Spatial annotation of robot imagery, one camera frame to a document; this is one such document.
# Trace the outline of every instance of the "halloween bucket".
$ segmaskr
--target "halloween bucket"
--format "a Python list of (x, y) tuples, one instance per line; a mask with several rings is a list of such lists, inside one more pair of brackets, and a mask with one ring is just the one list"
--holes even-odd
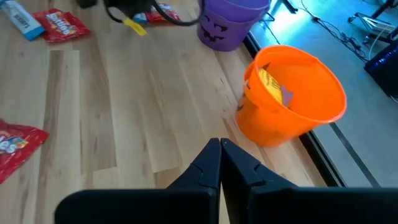
[(271, 0), (207, 0), (206, 8), (232, 22), (247, 22), (267, 12)]
[[(265, 65), (280, 85), (293, 92), (288, 108), (261, 81), (259, 69)], [(294, 47), (275, 45), (260, 50), (244, 81), (236, 121), (247, 138), (262, 146), (277, 146), (334, 122), (346, 110), (346, 95), (335, 75), (319, 59)]]
[(206, 9), (205, 16), (197, 27), (199, 39), (208, 47), (219, 51), (232, 51), (238, 48), (250, 28), (266, 11), (248, 22), (232, 22), (217, 13)]

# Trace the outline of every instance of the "black plastic frame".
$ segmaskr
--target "black plastic frame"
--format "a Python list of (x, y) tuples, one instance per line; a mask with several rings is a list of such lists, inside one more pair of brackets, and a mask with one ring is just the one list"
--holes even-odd
[[(261, 49), (251, 33), (246, 36), (243, 43), (253, 58)], [(327, 186), (347, 187), (315, 133), (309, 131), (299, 138)]]

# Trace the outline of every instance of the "blue package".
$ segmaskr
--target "blue package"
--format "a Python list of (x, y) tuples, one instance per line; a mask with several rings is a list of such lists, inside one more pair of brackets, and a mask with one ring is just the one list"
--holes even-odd
[(45, 29), (15, 0), (0, 0), (0, 9), (27, 40), (33, 40)]

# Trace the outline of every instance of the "cable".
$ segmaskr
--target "cable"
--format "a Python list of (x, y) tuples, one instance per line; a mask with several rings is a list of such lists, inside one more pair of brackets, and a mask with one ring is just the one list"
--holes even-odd
[[(300, 8), (301, 10), (304, 10), (308, 14), (311, 15), (312, 21), (319, 23), (323, 28), (325, 28), (334, 38), (340, 40), (340, 42), (352, 53), (354, 53), (360, 60), (362, 60), (364, 63), (366, 63), (368, 60), (366, 59), (366, 53), (361, 49), (361, 45), (358, 43), (358, 41), (354, 37), (347, 37), (347, 35), (343, 32), (340, 32), (340, 30), (331, 24), (328, 21), (324, 21), (320, 19), (318, 16), (315, 16), (312, 14), (308, 8), (305, 6), (303, 0), (301, 0), (301, 4), (304, 7), (304, 9)], [(331, 30), (328, 26), (331, 26), (334, 28), (337, 33), (333, 30)]]
[(392, 98), (392, 100), (394, 100), (396, 103), (398, 103), (398, 101), (397, 101), (393, 96), (391, 96), (391, 98)]
[(118, 22), (118, 23), (122, 23), (122, 22), (123, 22), (121, 19), (118, 19), (118, 18), (114, 17), (114, 16), (111, 14), (111, 12), (109, 11), (109, 8), (108, 8), (108, 7), (106, 6), (106, 4), (105, 4), (105, 0), (104, 0), (104, 6), (105, 6), (105, 11), (106, 11), (107, 15), (108, 15), (113, 21)]
[(278, 38), (276, 38), (276, 36), (275, 36), (275, 34), (273, 33), (273, 31), (271, 30), (271, 28), (269, 28), (269, 26), (267, 25), (266, 22), (265, 22), (264, 24), (265, 24), (265, 25), (267, 26), (267, 28), (269, 29), (269, 32), (271, 32), (271, 34), (274, 36), (276, 42), (280, 45), (280, 42), (279, 42)]
[(380, 38), (380, 36), (383, 34), (383, 32), (384, 32), (386, 29), (387, 29), (387, 27), (385, 27), (385, 28), (380, 32), (380, 34), (377, 35), (377, 37), (374, 39), (374, 42), (373, 42), (371, 48), (369, 49), (369, 60), (371, 59), (371, 54), (372, 54), (372, 50), (373, 50), (374, 44), (376, 43), (376, 41)]
[(201, 8), (200, 8), (200, 15), (198, 16), (198, 18), (189, 21), (189, 22), (182, 22), (182, 21), (178, 21), (175, 20), (174, 18), (171, 18), (169, 15), (167, 15), (163, 9), (158, 5), (158, 3), (156, 2), (156, 0), (153, 0), (152, 5), (155, 7), (156, 11), (163, 16), (167, 21), (171, 22), (174, 25), (177, 26), (192, 26), (196, 23), (198, 23), (203, 16), (205, 16), (205, 0), (201, 0)]
[[(115, 18), (115, 17), (111, 14), (111, 12), (109, 11), (109, 8), (106, 6), (105, 0), (104, 0), (104, 5), (105, 5), (105, 11), (106, 11), (106, 13), (108, 14), (108, 16), (109, 16), (113, 21), (118, 22), (118, 23), (122, 23), (122, 22), (123, 22), (122, 20), (120, 20), (120, 19), (118, 19), (118, 18)], [(178, 20), (176, 20), (176, 19), (170, 17), (169, 15), (167, 15), (167, 14), (163, 11), (163, 9), (159, 6), (159, 4), (156, 2), (156, 0), (152, 0), (152, 5), (153, 5), (153, 7), (156, 9), (156, 11), (157, 11), (163, 18), (165, 18), (167, 21), (169, 21), (170, 23), (175, 24), (175, 25), (177, 25), (177, 26), (192, 26), (192, 25), (198, 23), (198, 22), (203, 18), (203, 16), (205, 15), (205, 5), (206, 5), (206, 3), (205, 3), (205, 0), (201, 0), (200, 15), (198, 16), (198, 18), (196, 18), (196, 19), (194, 19), (194, 20), (192, 20), (192, 21), (189, 21), (189, 22), (178, 21)]]

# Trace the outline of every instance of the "plastic candy bag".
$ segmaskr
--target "plastic candy bag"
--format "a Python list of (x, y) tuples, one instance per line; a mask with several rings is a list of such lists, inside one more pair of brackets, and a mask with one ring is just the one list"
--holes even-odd
[[(168, 16), (170, 16), (175, 20), (181, 21), (180, 17), (178, 16), (177, 13), (174, 12), (171, 6), (167, 4), (159, 4), (159, 6)], [(152, 25), (171, 24), (165, 18), (163, 18), (163, 16), (161, 16), (153, 6), (150, 12), (138, 13), (134, 16), (133, 20), (134, 22), (148, 23)]]
[(43, 33), (46, 42), (64, 42), (90, 33), (90, 30), (70, 12), (50, 9), (44, 12), (35, 12), (33, 17), (46, 30)]
[(7, 124), (0, 119), (0, 184), (18, 169), (48, 138), (43, 130)]

